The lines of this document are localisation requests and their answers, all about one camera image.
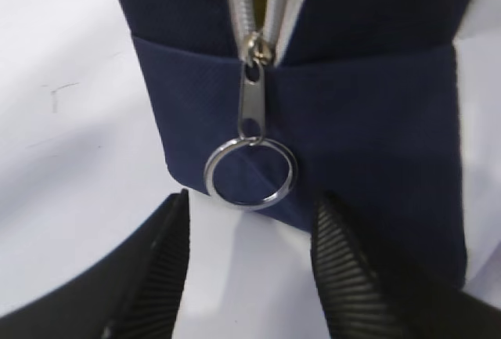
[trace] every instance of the navy blue bag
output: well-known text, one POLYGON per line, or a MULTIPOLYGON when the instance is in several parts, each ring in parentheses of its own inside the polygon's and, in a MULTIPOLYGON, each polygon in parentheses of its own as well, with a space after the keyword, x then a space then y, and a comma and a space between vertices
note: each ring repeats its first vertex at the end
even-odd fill
MULTIPOLYGON (((255 30, 252 20, 239 24, 248 10, 238 9, 238 1, 245 8, 251 0, 120 1, 168 169, 181 184, 207 193, 207 160, 238 138, 242 59, 254 68, 260 63, 242 56, 241 36, 255 30)), ((468 1, 269 0, 267 17, 281 9, 289 36, 280 46, 266 21, 256 34, 276 42, 269 43, 275 63, 263 63, 260 77, 266 137, 294 154, 297 183, 262 214, 308 231, 316 194, 333 191, 427 270, 463 284, 452 38, 468 1)), ((229 201, 255 202, 276 191, 287 173, 279 153, 250 146, 218 164, 214 184, 229 201)))

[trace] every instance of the metal key ring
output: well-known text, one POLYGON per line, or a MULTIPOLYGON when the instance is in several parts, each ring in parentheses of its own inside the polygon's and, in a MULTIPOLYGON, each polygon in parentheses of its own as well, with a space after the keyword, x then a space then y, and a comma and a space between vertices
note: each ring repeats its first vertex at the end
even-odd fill
POLYGON ((252 210, 252 211, 261 210, 263 208, 270 207, 273 204, 278 203, 294 187, 294 183, 296 182, 296 177, 297 177, 297 161, 292 152, 290 152, 290 150, 287 149, 282 143, 277 142, 273 139, 265 138, 258 145, 256 145, 257 140, 258 137, 231 139, 228 142, 220 145, 220 147, 218 147, 212 153, 212 155, 207 160, 207 163, 205 164, 205 169, 204 169, 205 187, 207 188, 209 195, 211 195, 216 200, 223 203, 225 206, 231 208, 238 208, 240 210, 241 209, 252 210), (250 147, 263 146, 273 149, 280 155, 282 155, 282 157, 285 159, 289 167, 289 171, 287 172, 287 178, 285 182, 282 184, 282 186, 280 186, 280 188, 273 194, 270 194, 266 198, 263 198, 262 200, 256 203, 229 201, 220 194, 220 192, 216 189, 214 185, 214 172, 219 162, 233 151, 236 151, 246 146, 250 147))

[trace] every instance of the zipper pull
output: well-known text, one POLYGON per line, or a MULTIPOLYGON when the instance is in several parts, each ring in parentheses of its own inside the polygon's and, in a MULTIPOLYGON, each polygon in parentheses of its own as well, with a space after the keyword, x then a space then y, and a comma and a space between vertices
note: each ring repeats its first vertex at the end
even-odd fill
POLYGON ((250 146, 260 144, 266 137, 265 69, 273 60, 272 50, 261 33, 253 32, 243 42, 242 73, 240 82, 240 108, 238 134, 240 139, 252 139, 250 146), (254 121, 259 127, 257 135, 246 135, 245 120, 254 121))

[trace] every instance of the zipper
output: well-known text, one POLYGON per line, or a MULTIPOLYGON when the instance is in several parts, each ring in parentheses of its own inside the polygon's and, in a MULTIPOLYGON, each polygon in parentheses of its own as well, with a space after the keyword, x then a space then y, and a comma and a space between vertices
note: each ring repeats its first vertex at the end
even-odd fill
POLYGON ((247 41, 252 38, 252 34, 258 32, 262 42, 273 51, 273 65, 279 65, 303 2, 304 0, 267 0, 263 28, 257 30, 252 0, 228 0, 233 33, 241 60, 245 61, 248 57, 247 41))
POLYGON ((281 201, 293 189, 296 182, 297 161, 292 152, 282 143, 266 138, 264 66, 271 63, 277 65, 283 58, 303 1, 267 0, 264 26, 262 30, 256 30, 252 0, 228 0, 233 33, 242 60, 238 137, 223 143, 209 156, 204 168, 204 181, 207 192, 212 197, 231 207, 246 210, 270 207, 281 201), (258 134, 247 133, 244 125, 248 120, 258 126, 258 134), (271 148, 285 159, 289 167, 286 181, 282 186, 256 203, 229 201, 214 185, 214 171, 218 163, 229 153, 246 146, 271 148))

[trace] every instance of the white surface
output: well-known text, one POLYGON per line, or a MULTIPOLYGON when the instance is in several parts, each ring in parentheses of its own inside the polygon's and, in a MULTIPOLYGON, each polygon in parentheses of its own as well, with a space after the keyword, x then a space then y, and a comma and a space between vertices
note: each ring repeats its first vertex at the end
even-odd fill
POLYGON ((471 281, 466 289, 501 308, 501 247, 495 251, 501 243, 501 0, 471 1, 455 47, 471 281))
MULTIPOLYGON (((468 288, 501 305, 501 36, 481 31, 458 41, 468 288)), ((117 0, 0 0, 0 315, 87 269, 179 189, 117 0)), ((308 237, 191 197, 175 337, 327 338, 308 237)))

